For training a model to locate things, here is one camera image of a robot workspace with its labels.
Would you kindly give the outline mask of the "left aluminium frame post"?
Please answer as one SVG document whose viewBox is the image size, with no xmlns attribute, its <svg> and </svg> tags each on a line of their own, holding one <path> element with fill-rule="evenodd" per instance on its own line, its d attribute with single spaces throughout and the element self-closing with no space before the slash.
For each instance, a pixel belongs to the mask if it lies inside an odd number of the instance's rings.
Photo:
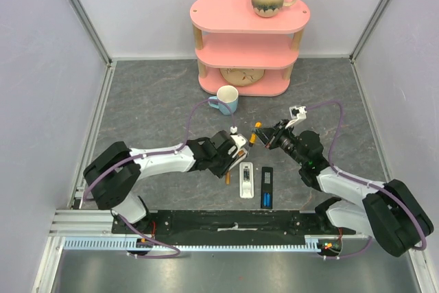
<svg viewBox="0 0 439 293">
<path fill-rule="evenodd" d="M 90 40 L 92 41 L 92 44 L 94 44 L 99 56 L 107 66 L 110 66 L 112 64 L 112 58 L 108 53 L 107 49 L 105 48 L 101 38 L 99 37 L 97 30 L 95 29 L 82 2 L 80 0 L 68 0 L 68 1 L 71 4 L 73 11 L 78 17 L 80 23 L 82 24 L 82 27 L 84 28 L 85 32 L 88 34 Z"/>
</svg>

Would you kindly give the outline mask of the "wide white remote control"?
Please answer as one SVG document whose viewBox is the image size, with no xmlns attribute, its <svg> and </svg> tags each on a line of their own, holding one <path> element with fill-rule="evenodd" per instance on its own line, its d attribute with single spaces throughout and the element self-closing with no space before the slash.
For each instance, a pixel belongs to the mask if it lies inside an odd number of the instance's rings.
<svg viewBox="0 0 439 293">
<path fill-rule="evenodd" d="M 239 164 L 239 196 L 243 199 L 254 198 L 254 168 L 251 162 Z"/>
</svg>

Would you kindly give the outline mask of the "light blue mug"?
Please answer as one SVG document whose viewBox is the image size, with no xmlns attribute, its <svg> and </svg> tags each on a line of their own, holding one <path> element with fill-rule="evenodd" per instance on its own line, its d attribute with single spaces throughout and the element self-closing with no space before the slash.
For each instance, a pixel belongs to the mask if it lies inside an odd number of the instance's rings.
<svg viewBox="0 0 439 293">
<path fill-rule="evenodd" d="M 232 115 L 237 110 L 239 91 L 231 86 L 222 86 L 216 96 L 210 97 L 208 105 L 218 109 L 223 115 Z"/>
</svg>

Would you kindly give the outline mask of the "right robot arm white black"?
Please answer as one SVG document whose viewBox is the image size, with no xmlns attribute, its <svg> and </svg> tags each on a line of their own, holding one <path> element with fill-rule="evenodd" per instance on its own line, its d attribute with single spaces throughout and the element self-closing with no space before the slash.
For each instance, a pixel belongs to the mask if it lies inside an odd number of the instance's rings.
<svg viewBox="0 0 439 293">
<path fill-rule="evenodd" d="M 299 164 L 298 173 L 306 186 L 334 196 L 314 216 L 319 232 L 348 228 L 373 238 L 394 257 L 426 247 L 433 222 L 404 182 L 370 181 L 331 167 L 318 133 L 305 130 L 295 135 L 287 124 L 284 119 L 252 131 L 267 149 L 280 148 Z"/>
</svg>

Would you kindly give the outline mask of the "right aluminium frame post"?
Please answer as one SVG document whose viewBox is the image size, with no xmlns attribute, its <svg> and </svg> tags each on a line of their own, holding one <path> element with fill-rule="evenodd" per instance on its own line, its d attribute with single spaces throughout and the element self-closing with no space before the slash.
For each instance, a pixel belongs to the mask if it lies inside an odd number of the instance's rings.
<svg viewBox="0 0 439 293">
<path fill-rule="evenodd" d="M 364 46 L 368 42 L 368 39 L 371 37 L 372 33 L 374 32 L 376 26 L 381 20 L 381 17 L 383 16 L 390 2 L 391 0 L 379 0 L 377 6 L 375 7 L 371 17 L 368 19 L 368 22 L 363 32 L 361 33 L 358 41 L 356 42 L 349 56 L 351 63 L 354 63 L 356 59 L 359 57 L 361 51 L 363 50 Z"/>
</svg>

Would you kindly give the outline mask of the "blue battery right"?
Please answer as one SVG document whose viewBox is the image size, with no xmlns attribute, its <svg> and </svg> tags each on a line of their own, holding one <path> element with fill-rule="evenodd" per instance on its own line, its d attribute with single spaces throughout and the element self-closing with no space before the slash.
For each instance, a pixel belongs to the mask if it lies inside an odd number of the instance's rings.
<svg viewBox="0 0 439 293">
<path fill-rule="evenodd" d="M 272 200 L 271 200 L 271 195 L 267 194 L 267 206 L 271 207 L 272 206 Z"/>
</svg>

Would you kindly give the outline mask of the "aluminium frame post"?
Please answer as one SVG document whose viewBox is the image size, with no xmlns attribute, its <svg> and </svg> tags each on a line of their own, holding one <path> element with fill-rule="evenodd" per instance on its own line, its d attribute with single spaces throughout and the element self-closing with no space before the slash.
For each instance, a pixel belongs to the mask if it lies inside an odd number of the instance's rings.
<svg viewBox="0 0 439 293">
<path fill-rule="evenodd" d="M 82 24 L 82 27 L 84 28 L 85 32 L 88 34 L 90 40 L 92 41 L 92 44 L 94 44 L 99 56 L 107 66 L 110 66 L 112 64 L 112 58 L 108 53 L 107 49 L 105 48 L 101 38 L 99 37 L 97 30 L 95 29 L 82 2 L 80 0 L 68 0 L 68 1 L 71 4 L 73 11 L 78 17 L 80 23 Z"/>
<path fill-rule="evenodd" d="M 371 37 L 372 33 L 374 32 L 376 26 L 381 20 L 381 17 L 383 16 L 390 2 L 391 0 L 379 0 L 377 6 L 375 7 L 371 17 L 368 19 L 368 22 L 363 32 L 361 33 L 358 41 L 356 42 L 349 56 L 351 63 L 354 63 L 356 59 L 359 57 L 361 51 L 363 50 L 364 46 L 368 42 L 368 39 Z"/>
</svg>

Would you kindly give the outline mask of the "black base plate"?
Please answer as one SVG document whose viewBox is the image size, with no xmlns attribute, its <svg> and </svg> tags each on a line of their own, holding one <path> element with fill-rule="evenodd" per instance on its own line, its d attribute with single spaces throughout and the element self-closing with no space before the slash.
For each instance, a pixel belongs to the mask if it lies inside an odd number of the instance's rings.
<svg viewBox="0 0 439 293">
<path fill-rule="evenodd" d="M 159 210 L 133 225 L 162 243 L 298 243 L 306 235 L 338 237 L 338 228 L 315 212 Z"/>
</svg>

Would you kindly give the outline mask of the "black remote control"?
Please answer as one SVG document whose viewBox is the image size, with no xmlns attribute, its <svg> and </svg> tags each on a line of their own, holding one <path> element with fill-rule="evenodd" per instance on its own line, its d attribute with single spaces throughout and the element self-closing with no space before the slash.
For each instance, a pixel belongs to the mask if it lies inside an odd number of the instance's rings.
<svg viewBox="0 0 439 293">
<path fill-rule="evenodd" d="M 262 167 L 261 169 L 261 208 L 262 209 L 272 209 L 273 207 L 273 168 L 272 167 Z M 270 194 L 272 200 L 271 207 L 263 206 L 264 194 Z"/>
</svg>

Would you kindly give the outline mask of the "slim white remote control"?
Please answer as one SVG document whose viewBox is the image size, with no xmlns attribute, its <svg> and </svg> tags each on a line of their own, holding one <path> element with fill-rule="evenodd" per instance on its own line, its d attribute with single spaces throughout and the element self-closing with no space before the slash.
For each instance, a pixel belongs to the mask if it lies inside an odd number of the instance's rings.
<svg viewBox="0 0 439 293">
<path fill-rule="evenodd" d="M 235 161 L 231 165 L 230 169 L 233 169 L 234 167 L 236 167 L 240 162 L 242 162 L 247 157 L 248 151 L 246 149 L 242 149 L 242 150 L 245 152 L 245 154 L 243 156 L 239 156 L 238 155 L 239 152 L 238 152 L 236 155 Z"/>
</svg>

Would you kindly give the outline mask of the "pink three tier shelf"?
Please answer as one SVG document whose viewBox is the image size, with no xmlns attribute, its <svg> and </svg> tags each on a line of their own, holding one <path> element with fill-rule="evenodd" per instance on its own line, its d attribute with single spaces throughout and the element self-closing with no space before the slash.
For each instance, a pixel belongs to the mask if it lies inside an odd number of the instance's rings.
<svg viewBox="0 0 439 293">
<path fill-rule="evenodd" d="M 198 81 L 214 94 L 229 84 L 220 68 L 264 69 L 254 84 L 235 86 L 240 95 L 274 97 L 284 93 L 311 17 L 301 0 L 272 18 L 262 18 L 250 0 L 197 0 L 190 8 L 198 60 Z"/>
</svg>

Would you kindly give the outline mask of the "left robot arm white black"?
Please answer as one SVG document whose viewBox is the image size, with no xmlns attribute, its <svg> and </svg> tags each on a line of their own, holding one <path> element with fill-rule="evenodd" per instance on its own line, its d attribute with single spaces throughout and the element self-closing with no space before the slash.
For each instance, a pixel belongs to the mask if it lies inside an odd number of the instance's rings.
<svg viewBox="0 0 439 293">
<path fill-rule="evenodd" d="M 144 233 L 151 218 L 142 199 L 132 193 L 138 180 L 204 170 L 222 178 L 247 156 L 246 144 L 243 135 L 224 130 L 211 138 L 190 139 L 167 148 L 136 149 L 118 141 L 84 170 L 87 188 L 83 198 L 92 196 L 98 209 L 115 212 L 135 233 Z"/>
</svg>

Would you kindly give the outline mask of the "orange handled screwdriver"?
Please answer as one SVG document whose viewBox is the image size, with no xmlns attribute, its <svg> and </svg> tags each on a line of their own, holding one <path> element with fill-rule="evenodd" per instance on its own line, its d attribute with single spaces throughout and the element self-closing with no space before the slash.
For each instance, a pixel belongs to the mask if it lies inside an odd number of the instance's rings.
<svg viewBox="0 0 439 293">
<path fill-rule="evenodd" d="M 250 138 L 249 138 L 249 142 L 248 142 L 248 146 L 249 146 L 249 150 L 251 150 L 251 148 L 253 147 L 253 145 L 256 143 L 257 141 L 257 135 L 255 134 L 254 130 L 256 128 L 260 128 L 261 127 L 261 122 L 258 121 L 255 125 L 254 128 L 252 129 Z"/>
</svg>

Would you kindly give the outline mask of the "beige patterned plate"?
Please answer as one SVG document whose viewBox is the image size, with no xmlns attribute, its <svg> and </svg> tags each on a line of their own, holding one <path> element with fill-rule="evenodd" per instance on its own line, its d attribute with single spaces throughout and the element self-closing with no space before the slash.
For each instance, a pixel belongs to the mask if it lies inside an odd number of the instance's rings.
<svg viewBox="0 0 439 293">
<path fill-rule="evenodd" d="M 233 86 L 248 86 L 258 82 L 265 73 L 264 69 L 220 68 L 222 77 Z"/>
</svg>

